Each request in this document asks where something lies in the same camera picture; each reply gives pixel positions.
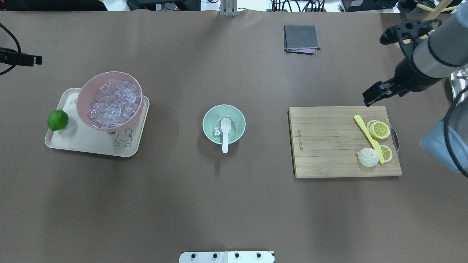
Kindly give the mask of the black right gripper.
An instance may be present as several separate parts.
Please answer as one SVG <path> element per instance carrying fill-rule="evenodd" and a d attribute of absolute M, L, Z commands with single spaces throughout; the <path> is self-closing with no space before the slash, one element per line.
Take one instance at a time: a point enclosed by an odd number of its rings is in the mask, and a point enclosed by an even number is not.
<path fill-rule="evenodd" d="M 389 82 L 376 82 L 362 93 L 364 104 L 373 103 L 392 97 L 404 96 L 408 92 L 421 92 L 435 84 L 435 78 L 421 73 L 415 64 L 405 58 L 396 67 L 394 77 Z"/>

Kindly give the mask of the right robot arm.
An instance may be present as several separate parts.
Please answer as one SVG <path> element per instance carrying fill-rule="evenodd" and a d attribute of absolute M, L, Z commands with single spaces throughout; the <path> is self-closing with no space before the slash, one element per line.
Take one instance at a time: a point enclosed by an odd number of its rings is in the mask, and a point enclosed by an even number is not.
<path fill-rule="evenodd" d="M 387 28 L 380 43 L 399 43 L 404 59 L 393 78 L 376 82 L 363 93 L 367 107 L 409 92 L 421 92 L 467 65 L 467 3 L 445 22 L 438 19 L 406 19 Z M 467 176 L 467 92 L 456 95 L 441 121 L 424 136 L 420 145 L 450 170 Z"/>

